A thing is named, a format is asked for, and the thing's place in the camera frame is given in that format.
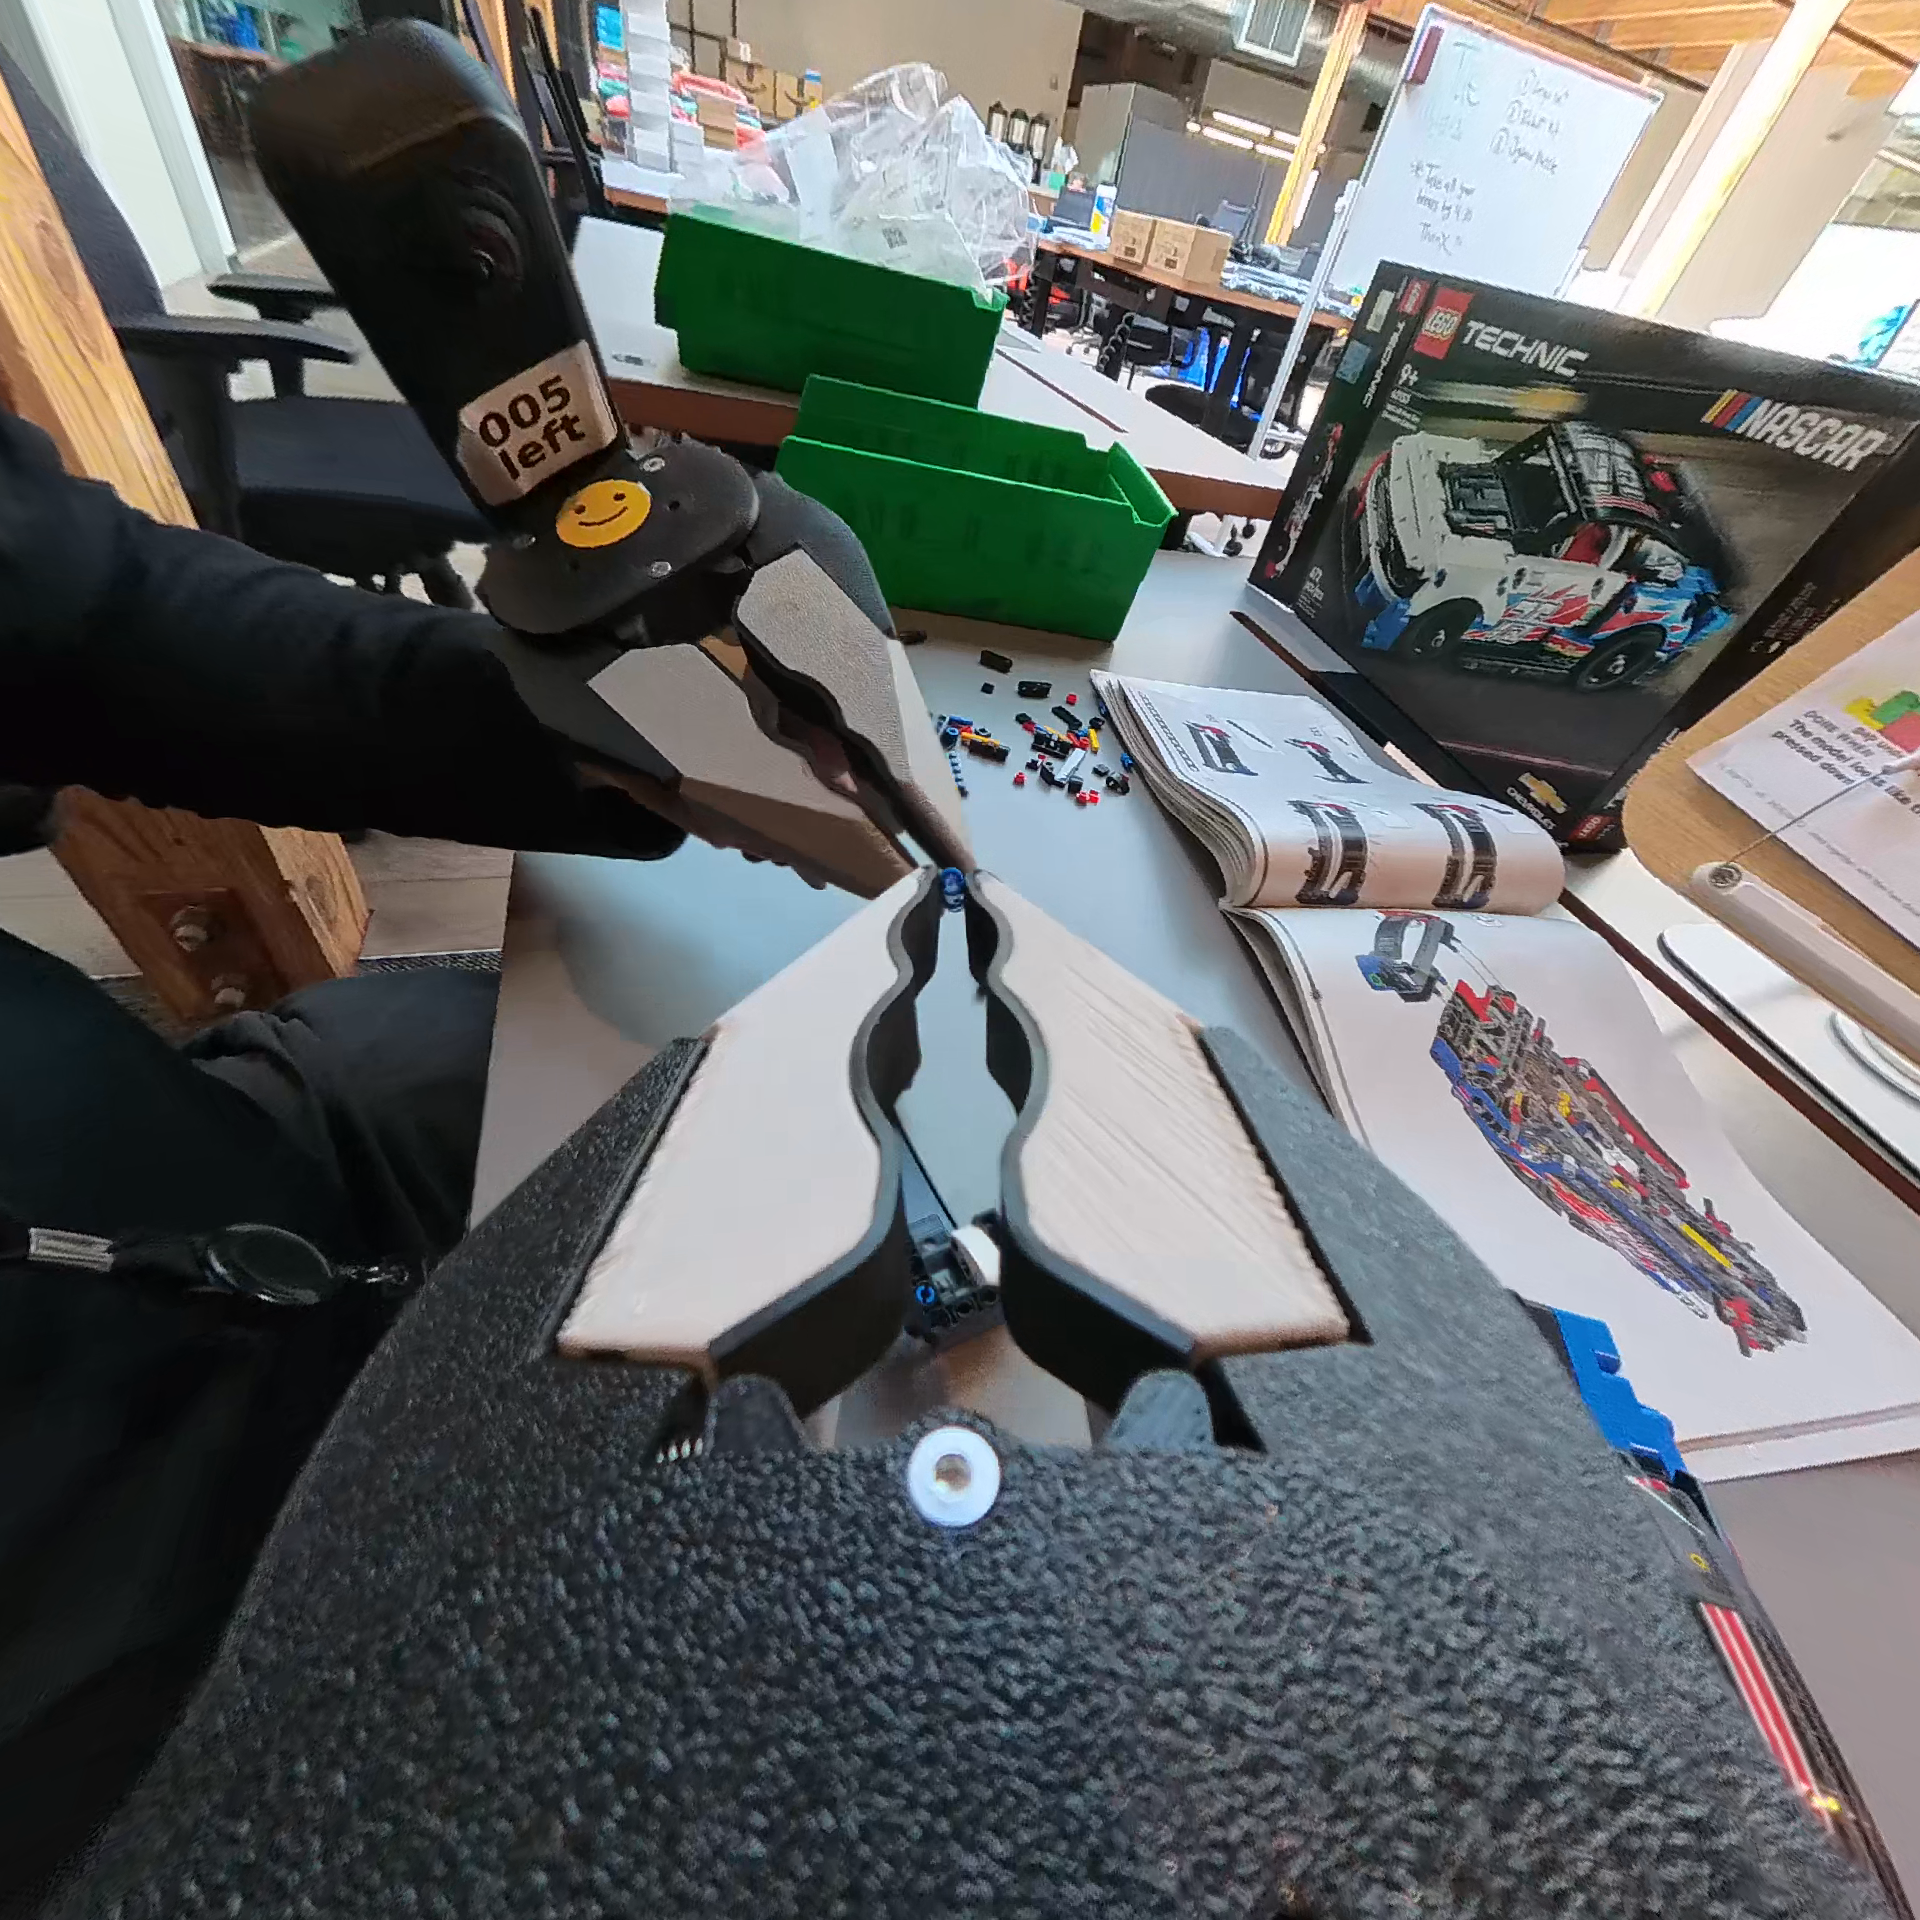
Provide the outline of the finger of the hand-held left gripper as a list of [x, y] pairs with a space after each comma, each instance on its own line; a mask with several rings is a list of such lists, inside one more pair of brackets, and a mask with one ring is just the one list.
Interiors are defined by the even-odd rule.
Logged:
[[897, 841], [771, 737], [750, 695], [699, 647], [627, 652], [584, 691], [630, 738], [598, 753], [606, 783], [683, 832], [852, 897], [910, 876]]
[[971, 874], [958, 779], [897, 638], [880, 631], [805, 552], [758, 567], [736, 602], [736, 642], [774, 705], [779, 738], [897, 850]]

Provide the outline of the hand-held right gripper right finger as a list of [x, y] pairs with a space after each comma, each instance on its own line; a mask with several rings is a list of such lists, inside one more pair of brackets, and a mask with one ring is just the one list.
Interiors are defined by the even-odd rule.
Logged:
[[966, 884], [998, 1152], [998, 1296], [1019, 1352], [1115, 1417], [1152, 1375], [1347, 1345], [1353, 1319], [1173, 999], [1005, 880]]

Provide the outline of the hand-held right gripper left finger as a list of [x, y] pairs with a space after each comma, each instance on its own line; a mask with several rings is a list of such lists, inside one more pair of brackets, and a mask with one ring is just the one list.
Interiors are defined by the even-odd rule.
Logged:
[[555, 1350], [756, 1377], [805, 1417], [895, 1345], [910, 1294], [895, 1105], [940, 956], [934, 872], [895, 883], [701, 1034]]

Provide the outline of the pile of small brick pieces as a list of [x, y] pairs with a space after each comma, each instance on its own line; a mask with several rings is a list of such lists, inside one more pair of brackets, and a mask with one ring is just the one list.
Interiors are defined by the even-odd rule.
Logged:
[[1134, 760], [1086, 668], [1024, 656], [1012, 642], [927, 642], [917, 675], [960, 800], [1005, 787], [1095, 810], [1134, 792]]

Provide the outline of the small toy brick assembly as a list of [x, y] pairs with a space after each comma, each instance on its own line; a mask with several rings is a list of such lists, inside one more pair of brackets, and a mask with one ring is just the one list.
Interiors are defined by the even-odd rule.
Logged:
[[996, 1220], [982, 1216], [953, 1225], [943, 1216], [915, 1216], [902, 1332], [929, 1350], [977, 1337], [1004, 1327], [1000, 1248]]

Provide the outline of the red black toy race car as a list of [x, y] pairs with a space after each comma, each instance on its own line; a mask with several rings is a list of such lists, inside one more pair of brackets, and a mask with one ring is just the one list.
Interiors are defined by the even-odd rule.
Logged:
[[1700, 1636], [1711, 1647], [1792, 1794], [1823, 1836], [1878, 1882], [1892, 1913], [1913, 1918], [1832, 1730], [1688, 1472], [1672, 1423], [1640, 1402], [1606, 1323], [1531, 1300], [1520, 1300], [1520, 1307], [1569, 1377], [1624, 1482], [1649, 1499]]

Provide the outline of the person's left forearm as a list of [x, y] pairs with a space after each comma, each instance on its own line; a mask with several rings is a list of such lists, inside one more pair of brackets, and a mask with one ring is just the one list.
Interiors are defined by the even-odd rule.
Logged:
[[485, 616], [157, 524], [1, 420], [1, 778], [311, 832], [670, 857], [580, 778]]

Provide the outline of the grey desk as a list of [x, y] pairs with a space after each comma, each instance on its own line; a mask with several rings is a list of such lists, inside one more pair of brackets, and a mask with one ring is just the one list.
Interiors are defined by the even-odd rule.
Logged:
[[[1124, 675], [1302, 691], [1305, 631], [1246, 588], [1246, 567], [1155, 558], [1113, 649]], [[1190, 1015], [1310, 1075], [1263, 979], [1216, 913], [1211, 859], [1137, 790], [1097, 822], [974, 776], [966, 814], [992, 874]], [[629, 864], [518, 855], [472, 1212], [486, 1215], [664, 1042], [701, 1034], [832, 934], [856, 903], [693, 846]], [[1632, 970], [1671, 1057], [1733, 1150], [1840, 1265], [1916, 1329], [1916, 1212], [1887, 1164], [1825, 1137]], [[1721, 1527], [1803, 1673], [1916, 1899], [1916, 1455], [1851, 1458], [1709, 1489]]]

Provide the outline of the green storage bin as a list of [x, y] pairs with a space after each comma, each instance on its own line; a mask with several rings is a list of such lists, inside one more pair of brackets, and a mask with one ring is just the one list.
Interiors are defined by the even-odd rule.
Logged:
[[655, 266], [655, 320], [701, 376], [800, 394], [811, 378], [975, 408], [1005, 296], [900, 272], [675, 210]]
[[774, 470], [856, 536], [889, 607], [1100, 642], [1174, 516], [1121, 443], [824, 376]]

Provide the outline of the black office chair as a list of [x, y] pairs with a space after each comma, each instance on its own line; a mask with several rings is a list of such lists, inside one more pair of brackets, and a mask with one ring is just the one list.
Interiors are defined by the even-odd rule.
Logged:
[[439, 609], [472, 610], [449, 562], [489, 529], [401, 401], [313, 396], [307, 364], [355, 350], [313, 328], [340, 300], [323, 283], [239, 272], [209, 294], [251, 315], [179, 315], [133, 228], [73, 137], [5, 55], [5, 86], [85, 278], [131, 361], [139, 396], [199, 526], [253, 552], [400, 592], [419, 579]]

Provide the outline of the clear plastic bags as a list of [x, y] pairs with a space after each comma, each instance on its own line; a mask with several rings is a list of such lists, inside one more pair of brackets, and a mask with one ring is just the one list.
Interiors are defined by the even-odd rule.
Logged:
[[676, 208], [975, 296], [1008, 290], [1035, 255], [1024, 168], [925, 63], [753, 134]]

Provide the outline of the black badge reel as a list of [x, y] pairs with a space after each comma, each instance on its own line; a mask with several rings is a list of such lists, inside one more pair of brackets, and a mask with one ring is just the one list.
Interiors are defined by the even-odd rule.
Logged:
[[311, 1240], [264, 1223], [212, 1232], [102, 1236], [29, 1223], [1, 1212], [1, 1259], [43, 1279], [113, 1281], [159, 1296], [317, 1311], [339, 1303], [395, 1305], [425, 1274], [406, 1262], [344, 1262]]

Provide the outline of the toy set box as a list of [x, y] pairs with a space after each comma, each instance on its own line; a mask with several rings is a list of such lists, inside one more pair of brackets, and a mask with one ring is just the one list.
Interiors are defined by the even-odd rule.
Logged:
[[1916, 385], [1385, 264], [1252, 586], [1564, 849], [1917, 539]]

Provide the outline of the person's black clothing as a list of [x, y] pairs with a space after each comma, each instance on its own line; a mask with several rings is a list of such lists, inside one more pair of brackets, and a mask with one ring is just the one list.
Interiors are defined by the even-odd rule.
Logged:
[[[339, 979], [169, 1042], [5, 938], [5, 1215], [188, 1236], [264, 1225], [342, 1265], [461, 1236], [496, 979]], [[317, 1430], [384, 1331], [5, 1262], [5, 1775], [134, 1770], [219, 1639]]]

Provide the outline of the white stand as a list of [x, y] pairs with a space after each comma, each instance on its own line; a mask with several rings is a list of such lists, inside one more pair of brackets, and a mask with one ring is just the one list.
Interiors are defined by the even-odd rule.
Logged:
[[1659, 938], [1686, 980], [1790, 1082], [1917, 1172], [1917, 998], [1820, 918], [1731, 863], [1686, 880], [1697, 919]]

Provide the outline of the printed paper sheet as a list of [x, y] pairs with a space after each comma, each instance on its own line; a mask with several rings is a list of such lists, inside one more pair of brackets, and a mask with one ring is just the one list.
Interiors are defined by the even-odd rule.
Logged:
[[1917, 943], [1917, 616], [1696, 753], [1688, 769]]

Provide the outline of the whiteboard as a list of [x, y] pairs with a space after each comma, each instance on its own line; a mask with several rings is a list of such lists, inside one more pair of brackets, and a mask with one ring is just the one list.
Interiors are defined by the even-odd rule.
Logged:
[[1619, 81], [1445, 8], [1424, 8], [1326, 290], [1359, 296], [1399, 264], [1559, 297], [1656, 113]]

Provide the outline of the wooden post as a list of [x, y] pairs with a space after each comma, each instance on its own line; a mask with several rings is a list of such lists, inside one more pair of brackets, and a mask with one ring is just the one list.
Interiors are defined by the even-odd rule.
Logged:
[[[63, 467], [157, 522], [195, 513], [1, 92], [1, 388]], [[367, 903], [342, 841], [70, 787], [52, 846], [159, 1004], [189, 1024], [347, 976]]]

